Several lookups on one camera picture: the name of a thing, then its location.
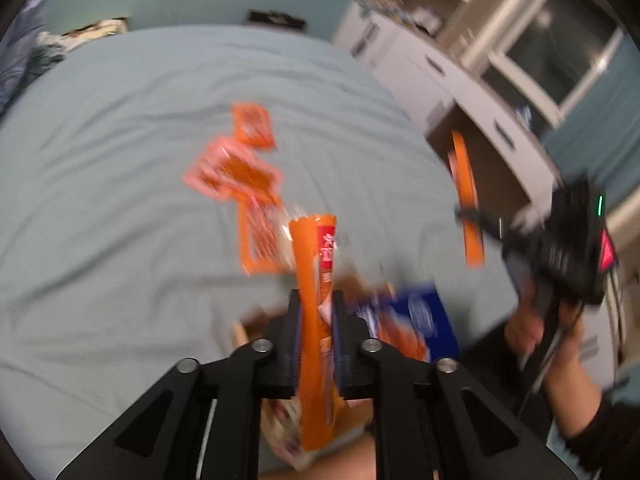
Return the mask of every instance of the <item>pillow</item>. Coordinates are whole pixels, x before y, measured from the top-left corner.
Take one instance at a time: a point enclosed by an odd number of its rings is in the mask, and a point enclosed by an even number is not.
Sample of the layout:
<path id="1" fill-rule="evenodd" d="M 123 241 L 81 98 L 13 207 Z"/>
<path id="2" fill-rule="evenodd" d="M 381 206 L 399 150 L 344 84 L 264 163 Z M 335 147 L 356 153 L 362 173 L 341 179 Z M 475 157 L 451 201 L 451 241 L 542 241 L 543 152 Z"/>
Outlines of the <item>pillow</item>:
<path id="1" fill-rule="evenodd" d="M 24 75 L 36 38 L 45 26 L 46 0 L 27 0 L 0 39 L 0 114 Z"/>

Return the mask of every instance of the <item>light blue bed sheet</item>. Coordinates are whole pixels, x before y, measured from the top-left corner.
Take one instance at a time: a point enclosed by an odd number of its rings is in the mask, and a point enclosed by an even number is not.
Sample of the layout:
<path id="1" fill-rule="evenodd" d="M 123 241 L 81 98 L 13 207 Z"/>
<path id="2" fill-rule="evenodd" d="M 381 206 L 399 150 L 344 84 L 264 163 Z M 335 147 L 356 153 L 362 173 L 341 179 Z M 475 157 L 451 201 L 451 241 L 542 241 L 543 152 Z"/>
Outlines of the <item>light blue bed sheet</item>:
<path id="1" fill-rule="evenodd" d="M 242 273 L 235 207 L 181 180 L 235 101 L 269 109 L 285 202 L 337 215 L 368 281 L 434 280 L 463 345 L 512 309 L 494 247 L 465 266 L 446 168 L 347 53 L 240 27 L 96 41 L 0 125 L 0 426 L 37 480 L 181 357 L 228 355 L 233 319 L 285 304 L 290 278 Z"/>

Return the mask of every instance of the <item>blue food package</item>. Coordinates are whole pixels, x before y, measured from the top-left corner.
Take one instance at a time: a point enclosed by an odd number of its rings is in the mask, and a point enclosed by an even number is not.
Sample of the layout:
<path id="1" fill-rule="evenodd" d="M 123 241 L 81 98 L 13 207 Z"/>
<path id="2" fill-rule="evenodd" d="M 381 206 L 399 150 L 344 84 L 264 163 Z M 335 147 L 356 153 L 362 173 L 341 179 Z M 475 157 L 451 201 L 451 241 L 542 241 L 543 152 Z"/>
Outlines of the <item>blue food package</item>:
<path id="1" fill-rule="evenodd" d="M 460 352 L 434 285 L 400 290 L 395 298 L 373 298 L 353 311 L 367 322 L 372 337 L 392 344 L 413 359 L 434 362 Z"/>

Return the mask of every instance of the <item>person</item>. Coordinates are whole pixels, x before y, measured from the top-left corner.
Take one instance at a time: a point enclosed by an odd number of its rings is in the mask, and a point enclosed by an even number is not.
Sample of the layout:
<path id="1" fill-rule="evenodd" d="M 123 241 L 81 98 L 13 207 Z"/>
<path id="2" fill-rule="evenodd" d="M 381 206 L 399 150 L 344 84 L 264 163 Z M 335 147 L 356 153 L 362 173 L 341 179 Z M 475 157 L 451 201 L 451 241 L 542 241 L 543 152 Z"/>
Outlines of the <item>person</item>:
<path id="1" fill-rule="evenodd" d="M 544 322 L 532 306 L 535 290 L 526 287 L 516 312 L 462 357 L 463 365 L 486 383 L 507 405 L 505 394 L 513 385 L 517 358 L 529 355 L 542 340 Z M 563 303 L 560 323 L 567 335 L 543 381 L 548 406 L 568 449 L 586 471 L 600 471 L 600 480 L 640 478 L 640 406 L 612 405 L 580 364 L 584 323 L 577 306 Z M 540 404 L 533 404 L 530 425 L 540 423 Z M 541 438 L 548 424 L 532 428 Z M 375 443 L 369 435 L 338 453 L 321 458 L 304 472 L 283 472 L 261 480 L 373 480 L 376 478 Z"/>

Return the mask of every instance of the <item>window frame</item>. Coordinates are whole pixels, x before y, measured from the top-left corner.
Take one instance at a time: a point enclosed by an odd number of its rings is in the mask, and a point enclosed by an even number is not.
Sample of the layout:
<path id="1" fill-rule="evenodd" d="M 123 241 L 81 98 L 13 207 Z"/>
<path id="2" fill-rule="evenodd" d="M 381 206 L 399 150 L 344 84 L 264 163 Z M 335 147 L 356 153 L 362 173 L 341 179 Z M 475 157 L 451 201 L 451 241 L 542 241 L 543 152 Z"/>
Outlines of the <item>window frame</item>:
<path id="1" fill-rule="evenodd" d="M 516 18 L 494 41 L 494 46 L 488 49 L 484 59 L 477 67 L 476 73 L 481 75 L 490 66 L 493 66 L 539 110 L 549 125 L 556 129 L 577 107 L 600 76 L 606 72 L 609 63 L 624 39 L 625 33 L 620 26 L 616 27 L 602 51 L 599 62 L 589 69 L 561 103 L 556 103 L 529 74 L 506 55 L 547 1 L 524 0 L 518 6 Z"/>

